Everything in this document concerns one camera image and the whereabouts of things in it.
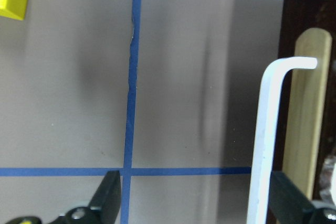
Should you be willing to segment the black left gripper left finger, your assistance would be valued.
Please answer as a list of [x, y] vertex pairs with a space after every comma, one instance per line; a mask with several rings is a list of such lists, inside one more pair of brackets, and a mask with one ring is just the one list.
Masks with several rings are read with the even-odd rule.
[[98, 189], [88, 204], [101, 223], [115, 223], [121, 207], [121, 180], [119, 171], [105, 174]]

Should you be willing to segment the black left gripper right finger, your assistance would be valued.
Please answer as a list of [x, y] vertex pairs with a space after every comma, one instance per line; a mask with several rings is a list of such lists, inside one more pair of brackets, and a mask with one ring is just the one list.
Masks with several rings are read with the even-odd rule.
[[280, 223], [309, 223], [315, 207], [281, 171], [270, 176], [268, 207]]

